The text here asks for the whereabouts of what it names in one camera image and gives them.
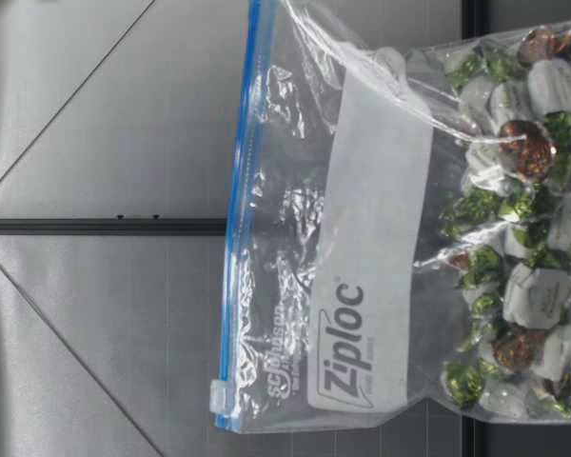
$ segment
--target wrapped candy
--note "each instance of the wrapped candy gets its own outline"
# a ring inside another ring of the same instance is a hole
[[[469,409],[478,403],[484,390],[484,379],[473,366],[449,362],[444,367],[443,384],[455,405]]]
[[[533,111],[543,117],[550,113],[571,113],[571,65],[563,59],[541,60],[528,77]]]
[[[531,121],[531,99],[526,83],[507,81],[499,84],[491,95],[490,110],[496,131],[509,121]]]
[[[534,361],[531,371],[554,384],[561,382],[571,366],[571,324],[558,326],[545,340],[541,355]]]
[[[518,264],[505,288],[503,319],[525,328],[552,328],[570,295],[571,275],[566,271]]]
[[[550,224],[547,246],[565,252],[571,251],[571,192],[562,197],[558,215]]]
[[[453,51],[447,54],[444,63],[446,79],[456,92],[460,92],[474,76],[480,73],[483,65],[482,56],[475,48]]]
[[[541,127],[530,121],[509,121],[502,125],[499,135],[504,140],[501,149],[514,164],[522,179],[540,182],[552,167],[556,148],[549,142]]]

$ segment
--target white label area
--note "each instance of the white label area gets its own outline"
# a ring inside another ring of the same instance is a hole
[[[406,405],[412,263],[433,129],[418,115],[430,111],[406,84],[404,59],[391,49],[379,57],[404,104],[350,70],[330,158],[307,358],[308,402],[322,409]]]

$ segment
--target gray metal surface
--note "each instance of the gray metal surface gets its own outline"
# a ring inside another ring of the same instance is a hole
[[[329,2],[373,47],[461,33],[459,0]],[[0,218],[224,217],[246,6],[1,11]],[[221,238],[0,236],[0,457],[157,455],[143,434],[166,456],[459,455],[459,418],[427,402],[371,430],[216,429],[223,257]]]

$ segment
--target white wrapper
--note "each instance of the white wrapper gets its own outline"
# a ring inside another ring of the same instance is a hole
[[[531,370],[555,383],[562,379],[571,365],[571,324],[558,326],[546,338],[541,357],[533,363]]]
[[[559,216],[550,224],[548,246],[563,251],[571,249],[571,192],[563,196]]]
[[[518,264],[505,290],[503,319],[525,328],[552,328],[570,293],[571,276],[565,271]]]
[[[488,111],[488,100],[493,91],[493,81],[485,74],[472,79],[459,95],[459,110],[478,123],[482,131],[495,131]]]
[[[465,159],[469,166],[469,179],[474,186],[491,190],[500,196],[507,194],[499,145],[472,143],[465,153]]]
[[[517,257],[519,259],[528,259],[532,249],[527,248],[524,244],[516,239],[516,230],[526,230],[523,226],[508,225],[505,231],[505,240],[503,242],[503,250],[507,255]]]
[[[507,417],[523,420],[528,417],[524,398],[528,388],[519,387],[508,382],[489,380],[479,404],[486,411]]]
[[[499,84],[491,95],[490,108],[495,122],[495,133],[508,121],[533,119],[529,91],[523,81]]]
[[[551,112],[571,113],[571,66],[562,59],[537,62],[528,77],[533,110],[543,117]]]

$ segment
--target black metal bar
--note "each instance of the black metal bar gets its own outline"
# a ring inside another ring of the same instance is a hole
[[[486,33],[485,0],[463,0],[462,36],[463,39],[481,36]]]
[[[226,219],[0,219],[0,235],[225,236]]]

